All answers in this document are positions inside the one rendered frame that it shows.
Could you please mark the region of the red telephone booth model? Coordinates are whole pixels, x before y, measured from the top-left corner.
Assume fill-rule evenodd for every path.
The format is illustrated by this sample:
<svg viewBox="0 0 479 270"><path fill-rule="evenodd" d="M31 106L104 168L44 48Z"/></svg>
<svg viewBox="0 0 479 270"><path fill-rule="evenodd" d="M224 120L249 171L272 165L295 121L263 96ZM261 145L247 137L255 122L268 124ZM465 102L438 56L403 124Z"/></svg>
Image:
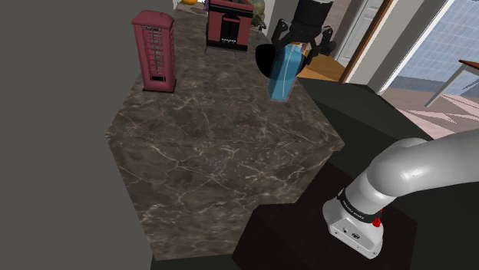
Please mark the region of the red telephone booth model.
<svg viewBox="0 0 479 270"><path fill-rule="evenodd" d="M151 10L131 21L146 91L172 93L176 87L173 22L172 16Z"/></svg>

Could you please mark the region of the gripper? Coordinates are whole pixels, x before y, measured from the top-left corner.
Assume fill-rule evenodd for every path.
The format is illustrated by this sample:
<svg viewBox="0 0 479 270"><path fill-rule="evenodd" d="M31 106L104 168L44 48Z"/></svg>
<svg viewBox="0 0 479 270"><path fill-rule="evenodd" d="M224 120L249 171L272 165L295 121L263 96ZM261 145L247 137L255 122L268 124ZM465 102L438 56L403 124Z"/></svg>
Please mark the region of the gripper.
<svg viewBox="0 0 479 270"><path fill-rule="evenodd" d="M299 0L294 14L290 34L294 42L310 42L310 51L306 58L311 61L319 54L329 56L336 48L332 41L333 29L326 25L322 28L330 11L330 0ZM279 19L271 37L272 45L276 51L281 51L289 42L290 23ZM322 33L322 39L316 44L315 39Z"/></svg>

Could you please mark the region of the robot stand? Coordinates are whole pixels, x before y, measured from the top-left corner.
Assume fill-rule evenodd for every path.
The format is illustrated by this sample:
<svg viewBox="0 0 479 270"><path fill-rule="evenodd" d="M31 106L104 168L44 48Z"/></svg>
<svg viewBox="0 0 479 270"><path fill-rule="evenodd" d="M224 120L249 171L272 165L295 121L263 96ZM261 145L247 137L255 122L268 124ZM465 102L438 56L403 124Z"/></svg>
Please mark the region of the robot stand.
<svg viewBox="0 0 479 270"><path fill-rule="evenodd" d="M233 261L240 270L410 270L418 224L393 206L382 215L384 243L374 259L330 235L322 206L351 181L327 162L295 203L257 206Z"/></svg>

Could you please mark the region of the large window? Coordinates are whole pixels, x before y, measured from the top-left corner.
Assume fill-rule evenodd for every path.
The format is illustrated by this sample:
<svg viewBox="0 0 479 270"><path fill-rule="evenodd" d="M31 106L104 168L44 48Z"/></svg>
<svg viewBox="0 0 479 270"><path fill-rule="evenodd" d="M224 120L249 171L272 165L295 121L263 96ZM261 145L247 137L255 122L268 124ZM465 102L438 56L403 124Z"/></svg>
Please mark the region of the large window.
<svg viewBox="0 0 479 270"><path fill-rule="evenodd" d="M423 0L380 66L378 92L435 93L461 60L479 62L479 0Z"/></svg>

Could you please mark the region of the blue rectangular bottle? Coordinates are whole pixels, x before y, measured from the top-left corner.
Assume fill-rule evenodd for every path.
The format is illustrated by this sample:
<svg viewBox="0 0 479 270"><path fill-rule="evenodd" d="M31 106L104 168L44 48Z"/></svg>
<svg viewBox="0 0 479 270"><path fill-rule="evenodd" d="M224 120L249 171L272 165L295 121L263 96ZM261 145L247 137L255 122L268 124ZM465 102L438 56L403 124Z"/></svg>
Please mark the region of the blue rectangular bottle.
<svg viewBox="0 0 479 270"><path fill-rule="evenodd" d="M303 66L302 43L286 45L275 57L268 83L271 100L286 102Z"/></svg>

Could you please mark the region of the brown top table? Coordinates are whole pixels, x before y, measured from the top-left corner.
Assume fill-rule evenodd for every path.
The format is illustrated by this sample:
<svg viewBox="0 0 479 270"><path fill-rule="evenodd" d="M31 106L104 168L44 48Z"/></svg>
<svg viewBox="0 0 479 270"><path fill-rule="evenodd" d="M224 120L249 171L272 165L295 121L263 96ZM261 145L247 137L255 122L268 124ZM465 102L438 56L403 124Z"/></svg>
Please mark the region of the brown top table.
<svg viewBox="0 0 479 270"><path fill-rule="evenodd" d="M459 60L461 66L453 73L453 75L441 86L441 88L431 97L431 99L424 105L430 107L442 94L452 87L464 72L475 74L479 76L479 62Z"/></svg>

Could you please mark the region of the red and black coffee machine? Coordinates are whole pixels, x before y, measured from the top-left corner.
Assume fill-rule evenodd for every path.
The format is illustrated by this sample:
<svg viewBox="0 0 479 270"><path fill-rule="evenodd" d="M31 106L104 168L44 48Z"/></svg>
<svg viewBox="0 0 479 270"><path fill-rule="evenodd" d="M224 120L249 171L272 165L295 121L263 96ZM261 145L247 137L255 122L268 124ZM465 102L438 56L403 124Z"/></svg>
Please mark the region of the red and black coffee machine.
<svg viewBox="0 0 479 270"><path fill-rule="evenodd" d="M206 46L248 50L253 5L248 0L208 0Z"/></svg>

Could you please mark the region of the white door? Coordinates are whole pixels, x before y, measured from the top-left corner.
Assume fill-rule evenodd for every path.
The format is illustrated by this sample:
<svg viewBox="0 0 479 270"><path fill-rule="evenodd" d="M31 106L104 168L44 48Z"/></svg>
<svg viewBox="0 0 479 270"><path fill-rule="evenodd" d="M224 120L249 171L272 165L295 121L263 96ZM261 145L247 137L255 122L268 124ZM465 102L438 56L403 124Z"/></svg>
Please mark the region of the white door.
<svg viewBox="0 0 479 270"><path fill-rule="evenodd" d="M343 67L352 59L382 2L383 0L351 0L334 37L337 47L333 51L333 57Z"/></svg>

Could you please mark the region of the green figure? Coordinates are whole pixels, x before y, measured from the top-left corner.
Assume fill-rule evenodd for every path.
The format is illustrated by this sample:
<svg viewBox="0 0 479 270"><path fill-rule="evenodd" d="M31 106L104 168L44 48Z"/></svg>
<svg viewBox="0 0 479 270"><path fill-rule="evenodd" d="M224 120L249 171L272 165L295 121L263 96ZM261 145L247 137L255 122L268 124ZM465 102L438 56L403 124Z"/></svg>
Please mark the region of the green figure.
<svg viewBox="0 0 479 270"><path fill-rule="evenodd" d="M265 18L265 2L264 0L248 0L253 6L252 26L257 27L259 31L266 29Z"/></svg>

